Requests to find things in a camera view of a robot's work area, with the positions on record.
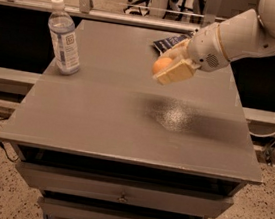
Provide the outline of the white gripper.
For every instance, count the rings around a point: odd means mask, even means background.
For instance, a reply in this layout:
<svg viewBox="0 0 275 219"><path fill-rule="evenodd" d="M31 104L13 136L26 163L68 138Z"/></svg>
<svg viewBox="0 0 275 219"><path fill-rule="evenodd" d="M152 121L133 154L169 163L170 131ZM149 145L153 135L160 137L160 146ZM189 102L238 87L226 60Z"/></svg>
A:
<svg viewBox="0 0 275 219"><path fill-rule="evenodd" d="M219 23L210 24L199 29L190 41L185 39L163 52L160 58L171 58L172 62L157 74L153 74L153 79L166 85L188 80L200 67L202 71L209 72L227 67L230 60L221 47L219 31Z"/></svg>

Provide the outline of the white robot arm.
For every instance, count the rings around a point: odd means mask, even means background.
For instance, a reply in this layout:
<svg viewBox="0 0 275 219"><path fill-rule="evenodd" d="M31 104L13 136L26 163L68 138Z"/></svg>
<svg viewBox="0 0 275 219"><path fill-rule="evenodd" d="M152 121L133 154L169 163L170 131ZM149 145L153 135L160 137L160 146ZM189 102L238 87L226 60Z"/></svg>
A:
<svg viewBox="0 0 275 219"><path fill-rule="evenodd" d="M203 27L167 50L153 64L153 79L166 85L198 70L212 72L246 57L269 56L275 56L275 0L260 0L256 10Z"/></svg>

